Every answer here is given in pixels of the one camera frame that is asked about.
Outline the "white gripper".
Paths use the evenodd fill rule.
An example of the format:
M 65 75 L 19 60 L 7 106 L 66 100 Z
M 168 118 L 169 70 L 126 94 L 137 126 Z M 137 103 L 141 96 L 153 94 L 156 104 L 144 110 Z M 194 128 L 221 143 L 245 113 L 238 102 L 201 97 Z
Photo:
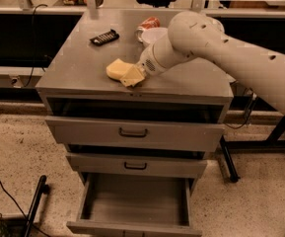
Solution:
M 129 68 L 120 78 L 120 82 L 125 87 L 134 87 L 146 78 L 146 74 L 156 76 L 194 58 L 192 53 L 182 53 L 174 49 L 169 37 L 163 36 L 144 49 L 137 65 Z

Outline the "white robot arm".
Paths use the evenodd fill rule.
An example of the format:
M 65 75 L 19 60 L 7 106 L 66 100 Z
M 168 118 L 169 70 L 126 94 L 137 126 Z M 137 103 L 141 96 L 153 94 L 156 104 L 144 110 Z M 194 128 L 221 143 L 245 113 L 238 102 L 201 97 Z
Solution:
M 195 12 L 176 14 L 120 82 L 131 87 L 195 58 L 214 63 L 285 116 L 285 54 L 231 38 L 221 23 Z

